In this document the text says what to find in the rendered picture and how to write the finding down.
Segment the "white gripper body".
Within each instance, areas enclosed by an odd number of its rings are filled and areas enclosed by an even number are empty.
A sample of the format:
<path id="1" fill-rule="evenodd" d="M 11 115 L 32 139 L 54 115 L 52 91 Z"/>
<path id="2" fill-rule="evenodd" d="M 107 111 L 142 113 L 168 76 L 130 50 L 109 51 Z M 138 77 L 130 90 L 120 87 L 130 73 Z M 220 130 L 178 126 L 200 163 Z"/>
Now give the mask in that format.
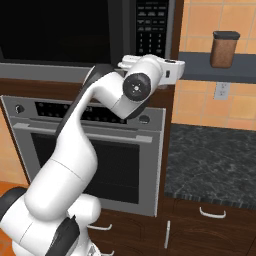
<path id="1" fill-rule="evenodd" d="M 185 62 L 174 60 L 171 63 L 171 78 L 173 82 L 177 82 L 184 73 L 185 70 Z"/>

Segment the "black and silver microwave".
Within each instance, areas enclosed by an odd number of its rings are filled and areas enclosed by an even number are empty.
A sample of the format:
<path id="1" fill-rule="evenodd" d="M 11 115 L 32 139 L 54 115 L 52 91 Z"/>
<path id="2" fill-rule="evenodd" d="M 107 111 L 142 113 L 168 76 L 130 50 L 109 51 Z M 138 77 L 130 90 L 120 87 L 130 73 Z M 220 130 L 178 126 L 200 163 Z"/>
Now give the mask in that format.
<path id="1" fill-rule="evenodd" d="M 176 0 L 136 0 L 136 52 L 126 55 L 170 56 L 175 4 Z M 92 66 L 0 62 L 0 78 L 80 83 Z"/>

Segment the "oven door with glass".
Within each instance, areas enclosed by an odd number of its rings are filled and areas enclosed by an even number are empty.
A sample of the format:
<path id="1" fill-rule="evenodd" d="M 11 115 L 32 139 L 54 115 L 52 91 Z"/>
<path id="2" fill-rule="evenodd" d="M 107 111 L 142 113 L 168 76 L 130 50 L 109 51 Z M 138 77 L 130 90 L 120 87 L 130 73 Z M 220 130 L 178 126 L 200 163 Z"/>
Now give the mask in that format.
<path id="1" fill-rule="evenodd" d="M 30 124 L 31 127 L 56 129 L 55 124 Z M 85 189 L 96 196 L 104 209 L 155 217 L 158 208 L 163 130 L 84 126 L 85 133 L 100 135 L 153 137 L 152 143 L 90 139 L 98 157 L 98 169 Z M 16 130 L 12 127 L 25 173 L 33 179 L 50 158 L 55 147 L 54 134 Z"/>

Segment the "black microwave door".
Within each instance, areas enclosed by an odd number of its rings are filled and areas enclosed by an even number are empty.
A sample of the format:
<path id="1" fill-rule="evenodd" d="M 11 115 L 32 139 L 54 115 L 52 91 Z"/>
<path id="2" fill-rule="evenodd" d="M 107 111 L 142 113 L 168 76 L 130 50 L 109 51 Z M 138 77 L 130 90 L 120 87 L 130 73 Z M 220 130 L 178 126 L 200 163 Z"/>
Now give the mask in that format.
<path id="1" fill-rule="evenodd" d="M 0 0 L 0 62 L 116 65 L 136 52 L 136 0 Z"/>

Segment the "brown wooden cabinet door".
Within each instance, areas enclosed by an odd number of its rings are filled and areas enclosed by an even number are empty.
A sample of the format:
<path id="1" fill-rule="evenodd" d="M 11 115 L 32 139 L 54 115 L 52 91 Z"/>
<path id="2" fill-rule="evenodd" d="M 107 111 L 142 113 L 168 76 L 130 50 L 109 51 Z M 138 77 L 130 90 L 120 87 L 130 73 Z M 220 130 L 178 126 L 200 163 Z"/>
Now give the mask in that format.
<path id="1" fill-rule="evenodd" d="M 256 232 L 233 225 L 172 217 L 168 256 L 247 256 Z"/>

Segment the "brown jar with black lid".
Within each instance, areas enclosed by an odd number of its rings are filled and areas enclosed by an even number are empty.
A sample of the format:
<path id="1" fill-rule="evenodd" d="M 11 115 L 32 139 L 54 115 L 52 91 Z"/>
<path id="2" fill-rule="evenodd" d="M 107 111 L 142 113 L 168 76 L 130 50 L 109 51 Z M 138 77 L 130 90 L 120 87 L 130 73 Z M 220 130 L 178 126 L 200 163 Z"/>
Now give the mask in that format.
<path id="1" fill-rule="evenodd" d="M 210 65 L 213 68 L 230 68 L 240 39 L 236 31 L 214 31 L 210 54 Z"/>

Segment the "silver built-in oven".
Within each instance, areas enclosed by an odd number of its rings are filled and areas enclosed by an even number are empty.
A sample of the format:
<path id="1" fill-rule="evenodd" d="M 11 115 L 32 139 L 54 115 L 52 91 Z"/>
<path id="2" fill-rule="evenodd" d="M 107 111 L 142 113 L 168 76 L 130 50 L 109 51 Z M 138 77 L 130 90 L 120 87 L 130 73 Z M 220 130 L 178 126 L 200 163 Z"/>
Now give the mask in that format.
<path id="1" fill-rule="evenodd" d="M 39 125 L 55 124 L 56 126 L 58 126 L 71 105 L 69 101 L 64 100 L 23 98 L 14 96 L 3 96 L 1 100 L 4 112 L 7 116 L 8 123 L 11 127 L 11 131 L 13 125 L 16 122 Z M 24 111 L 20 114 L 17 114 L 15 111 L 15 106 L 18 104 L 24 107 Z M 150 122 L 148 124 L 142 124 L 139 121 L 139 117 L 141 115 L 147 115 L 150 118 Z M 136 118 L 130 120 L 122 120 L 103 105 L 99 103 L 90 103 L 82 115 L 81 124 L 82 127 L 104 126 L 121 127 L 124 129 L 138 128 L 145 125 L 149 128 L 161 128 L 163 130 L 164 137 L 165 116 L 165 109 L 147 107 Z"/>

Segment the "brown wooden drawer front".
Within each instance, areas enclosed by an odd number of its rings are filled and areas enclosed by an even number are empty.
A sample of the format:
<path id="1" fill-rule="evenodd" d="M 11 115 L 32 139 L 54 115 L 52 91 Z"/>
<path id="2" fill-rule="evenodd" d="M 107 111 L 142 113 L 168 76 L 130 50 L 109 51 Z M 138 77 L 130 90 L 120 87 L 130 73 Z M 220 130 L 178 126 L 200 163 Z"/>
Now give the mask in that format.
<path id="1" fill-rule="evenodd" d="M 178 217 L 256 231 L 256 211 L 253 210 L 183 199 L 172 199 L 170 203 L 171 213 Z M 204 212 L 212 214 L 222 214 L 225 210 L 227 216 L 224 219 L 204 217 L 200 214 L 199 207 L 202 207 Z"/>
<path id="2" fill-rule="evenodd" d="M 108 227 L 109 231 L 88 229 L 91 240 L 103 253 L 115 251 L 114 256 L 158 256 L 159 217 L 103 209 L 93 226 Z"/>

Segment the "grey wall shelf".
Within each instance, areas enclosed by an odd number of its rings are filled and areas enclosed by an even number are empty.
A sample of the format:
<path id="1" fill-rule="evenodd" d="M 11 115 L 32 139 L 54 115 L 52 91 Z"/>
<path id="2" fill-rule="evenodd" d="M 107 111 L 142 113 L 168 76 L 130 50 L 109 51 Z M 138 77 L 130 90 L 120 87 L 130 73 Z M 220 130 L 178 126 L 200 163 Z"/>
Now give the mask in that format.
<path id="1" fill-rule="evenodd" d="M 212 68 L 209 53 L 180 52 L 178 59 L 185 62 L 182 80 L 256 84 L 256 54 L 235 54 L 230 68 Z"/>

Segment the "white wall outlet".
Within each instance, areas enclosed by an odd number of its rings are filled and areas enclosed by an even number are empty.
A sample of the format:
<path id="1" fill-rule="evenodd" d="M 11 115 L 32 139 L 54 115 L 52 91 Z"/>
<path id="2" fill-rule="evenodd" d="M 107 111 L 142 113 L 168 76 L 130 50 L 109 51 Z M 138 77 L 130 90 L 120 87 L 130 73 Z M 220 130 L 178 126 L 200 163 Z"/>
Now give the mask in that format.
<path id="1" fill-rule="evenodd" d="M 230 91 L 229 82 L 217 82 L 214 92 L 215 100 L 227 100 Z"/>

